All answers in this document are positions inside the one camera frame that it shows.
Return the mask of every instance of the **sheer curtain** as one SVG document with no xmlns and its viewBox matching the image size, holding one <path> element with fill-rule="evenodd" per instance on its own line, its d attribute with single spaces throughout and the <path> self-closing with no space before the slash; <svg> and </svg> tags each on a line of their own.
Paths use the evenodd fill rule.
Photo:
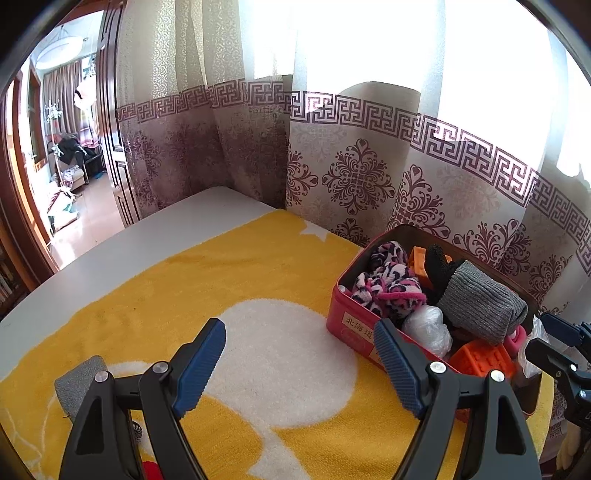
<svg viewBox="0 0 591 480">
<path fill-rule="evenodd" d="M 227 185 L 411 223 L 591 320 L 591 87 L 517 1 L 129 0 L 118 65 L 143 215 Z"/>
</svg>

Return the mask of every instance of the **yellow blanket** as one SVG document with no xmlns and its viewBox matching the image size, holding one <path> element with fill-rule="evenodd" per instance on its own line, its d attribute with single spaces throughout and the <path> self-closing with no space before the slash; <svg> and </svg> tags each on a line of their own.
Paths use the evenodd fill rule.
<svg viewBox="0 0 591 480">
<path fill-rule="evenodd" d="M 387 376 L 324 327 L 331 288 L 358 250 L 275 211 L 175 255 L 29 351 L 0 384 L 0 422 L 36 478 L 55 480 L 71 423 L 54 380 L 92 355 L 115 376 L 143 372 L 216 316 L 226 349 L 181 422 L 211 480 L 389 480 L 417 422 Z M 545 377 L 528 421 L 538 453 L 552 395 Z M 440 478 L 453 476 L 464 430 L 456 422 Z M 145 433 L 141 452 L 153 460 Z"/>
</svg>

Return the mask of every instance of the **red tin box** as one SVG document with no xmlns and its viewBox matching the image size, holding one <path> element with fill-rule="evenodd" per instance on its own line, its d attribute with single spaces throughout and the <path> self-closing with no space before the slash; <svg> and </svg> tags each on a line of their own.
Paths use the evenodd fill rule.
<svg viewBox="0 0 591 480">
<path fill-rule="evenodd" d="M 523 327 L 527 333 L 531 332 L 531 326 L 534 314 L 538 313 L 538 303 L 536 300 L 521 288 L 517 283 L 510 278 L 494 270 L 492 267 L 486 265 L 481 260 L 477 259 L 470 252 L 462 250 L 450 243 L 447 243 L 440 238 L 437 238 L 430 233 L 424 232 L 411 225 L 399 225 L 393 230 L 383 233 L 374 239 L 357 257 L 352 261 L 351 265 L 340 276 L 339 281 L 333 288 L 332 299 L 330 302 L 330 309 L 328 318 L 326 319 L 326 327 L 329 332 L 342 342 L 349 345 L 353 350 L 359 352 L 365 358 L 378 365 L 383 369 L 379 356 L 374 347 L 374 325 L 379 320 L 379 317 L 371 313 L 366 308 L 352 300 L 346 293 L 350 294 L 351 288 L 357 276 L 365 270 L 368 264 L 369 257 L 374 249 L 383 243 L 395 240 L 410 253 L 413 247 L 427 248 L 429 245 L 437 244 L 443 249 L 443 252 L 452 259 L 465 258 L 472 262 L 475 266 L 480 268 L 490 278 L 508 286 L 517 295 L 519 295 L 528 306 L 527 318 L 523 322 Z M 405 340 L 415 343 L 404 332 L 400 332 Z M 433 355 L 431 352 L 423 349 L 425 355 L 430 360 L 439 360 L 444 362 L 449 368 L 456 371 L 447 362 L 441 358 Z M 540 393 L 541 376 L 538 376 L 533 383 L 515 388 L 515 394 L 521 405 L 526 417 L 532 415 L 535 410 L 538 395 Z M 458 416 L 462 420 L 467 420 L 467 416 L 461 414 Z"/>
</svg>

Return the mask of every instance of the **gray sock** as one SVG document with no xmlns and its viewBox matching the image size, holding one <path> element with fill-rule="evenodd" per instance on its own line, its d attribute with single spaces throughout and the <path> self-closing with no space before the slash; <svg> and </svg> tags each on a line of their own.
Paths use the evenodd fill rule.
<svg viewBox="0 0 591 480">
<path fill-rule="evenodd" d="M 469 261 L 453 273 L 437 303 L 454 326 L 499 345 L 527 315 L 527 303 Z"/>
<path fill-rule="evenodd" d="M 90 384 L 101 370 L 107 370 L 107 366 L 102 357 L 95 355 L 55 381 L 57 399 L 72 423 Z"/>
</svg>

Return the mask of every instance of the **bookshelf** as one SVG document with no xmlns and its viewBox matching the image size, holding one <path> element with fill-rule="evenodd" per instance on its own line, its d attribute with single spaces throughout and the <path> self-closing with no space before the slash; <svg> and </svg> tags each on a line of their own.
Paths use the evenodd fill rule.
<svg viewBox="0 0 591 480">
<path fill-rule="evenodd" d="M 0 321 L 27 296 L 28 292 L 0 245 Z"/>
</svg>

